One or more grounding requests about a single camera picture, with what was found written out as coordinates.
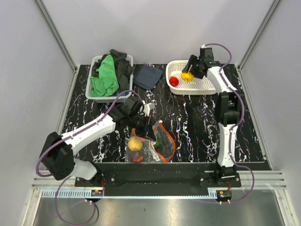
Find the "clear zip top bag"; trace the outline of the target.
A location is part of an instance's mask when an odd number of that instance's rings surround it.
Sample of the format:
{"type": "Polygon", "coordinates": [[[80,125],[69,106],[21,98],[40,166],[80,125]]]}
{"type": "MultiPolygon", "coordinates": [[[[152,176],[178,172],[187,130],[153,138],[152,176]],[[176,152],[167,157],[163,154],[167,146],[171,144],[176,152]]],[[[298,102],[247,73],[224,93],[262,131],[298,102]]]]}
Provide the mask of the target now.
{"type": "MultiPolygon", "coordinates": [[[[136,136],[143,142],[143,147],[139,151],[143,154],[144,160],[141,163],[165,163],[167,164],[173,157],[176,151],[175,141],[169,132],[165,129],[163,121],[157,121],[152,127],[156,138],[159,138],[161,144],[158,148],[153,147],[153,141],[144,139],[135,134],[135,129],[132,129],[130,137],[136,136]]],[[[126,145],[125,151],[125,162],[131,162],[131,153],[136,151],[130,151],[128,148],[128,143],[126,145]]]]}

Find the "dark green fake vegetable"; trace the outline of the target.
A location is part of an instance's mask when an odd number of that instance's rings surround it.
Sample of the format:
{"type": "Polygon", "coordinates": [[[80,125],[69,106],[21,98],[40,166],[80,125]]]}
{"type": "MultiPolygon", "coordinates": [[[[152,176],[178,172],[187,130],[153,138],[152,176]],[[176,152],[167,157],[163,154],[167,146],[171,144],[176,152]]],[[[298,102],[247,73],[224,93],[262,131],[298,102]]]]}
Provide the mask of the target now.
{"type": "Polygon", "coordinates": [[[161,144],[161,141],[159,138],[157,138],[156,142],[153,143],[153,147],[158,148],[160,146],[160,144],[161,144]]]}

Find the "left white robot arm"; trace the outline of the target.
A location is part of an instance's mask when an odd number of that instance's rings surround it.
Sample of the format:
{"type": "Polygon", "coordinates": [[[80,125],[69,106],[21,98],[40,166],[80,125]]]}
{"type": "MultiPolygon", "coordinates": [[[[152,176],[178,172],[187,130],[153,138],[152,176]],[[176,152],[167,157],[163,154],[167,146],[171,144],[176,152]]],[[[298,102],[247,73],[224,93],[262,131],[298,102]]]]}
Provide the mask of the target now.
{"type": "Polygon", "coordinates": [[[124,103],[113,102],[93,121],[62,135],[49,134],[38,163],[42,163],[56,180],[77,177],[97,186],[103,180],[102,170],[91,161],[76,159],[75,155],[91,142],[125,126],[133,128],[138,137],[155,142],[151,119],[154,107],[153,103],[147,104],[134,96],[124,103]]]}

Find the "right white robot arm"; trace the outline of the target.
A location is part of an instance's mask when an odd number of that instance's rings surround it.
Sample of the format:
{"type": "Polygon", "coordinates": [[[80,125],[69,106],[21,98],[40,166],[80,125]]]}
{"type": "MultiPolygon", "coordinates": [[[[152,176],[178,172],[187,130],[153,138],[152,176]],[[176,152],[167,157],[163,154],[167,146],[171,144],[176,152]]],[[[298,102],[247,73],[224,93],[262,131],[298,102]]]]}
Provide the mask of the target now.
{"type": "Polygon", "coordinates": [[[235,140],[245,114],[244,94],[238,92],[225,75],[225,65],[215,61],[211,45],[203,45],[199,56],[191,55],[182,72],[191,73],[195,78],[207,77],[218,94],[214,113],[220,130],[220,149],[211,180],[222,187],[234,180],[237,173],[235,140]]]}

